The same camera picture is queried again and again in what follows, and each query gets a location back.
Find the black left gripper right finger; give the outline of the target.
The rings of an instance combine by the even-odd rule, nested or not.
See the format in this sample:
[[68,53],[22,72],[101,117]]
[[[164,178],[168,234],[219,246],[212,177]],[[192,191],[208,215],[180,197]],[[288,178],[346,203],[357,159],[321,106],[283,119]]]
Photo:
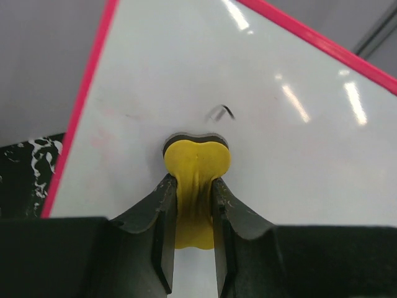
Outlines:
[[274,225],[240,201],[221,178],[212,182],[212,216],[218,296],[266,296]]

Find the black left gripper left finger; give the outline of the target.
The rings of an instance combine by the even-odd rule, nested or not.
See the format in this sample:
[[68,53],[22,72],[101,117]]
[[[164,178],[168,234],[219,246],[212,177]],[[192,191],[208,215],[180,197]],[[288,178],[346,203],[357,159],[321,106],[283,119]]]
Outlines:
[[111,220],[117,227],[116,294],[170,294],[176,242],[177,182],[155,189]]

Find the yellow whiteboard eraser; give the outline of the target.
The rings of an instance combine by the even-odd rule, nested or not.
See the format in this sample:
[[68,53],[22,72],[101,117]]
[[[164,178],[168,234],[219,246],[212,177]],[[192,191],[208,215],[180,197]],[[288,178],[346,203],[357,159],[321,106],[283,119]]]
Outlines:
[[216,133],[175,133],[163,146],[167,172],[176,179],[175,248],[214,248],[211,188],[230,168],[227,141]]

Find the pink framed whiteboard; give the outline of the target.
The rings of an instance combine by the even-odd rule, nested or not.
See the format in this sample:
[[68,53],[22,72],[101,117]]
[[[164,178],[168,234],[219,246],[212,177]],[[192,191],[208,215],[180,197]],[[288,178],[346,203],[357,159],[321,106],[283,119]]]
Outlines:
[[216,133],[273,223],[264,297],[396,296],[396,80],[264,1],[108,1],[42,217],[112,219]]

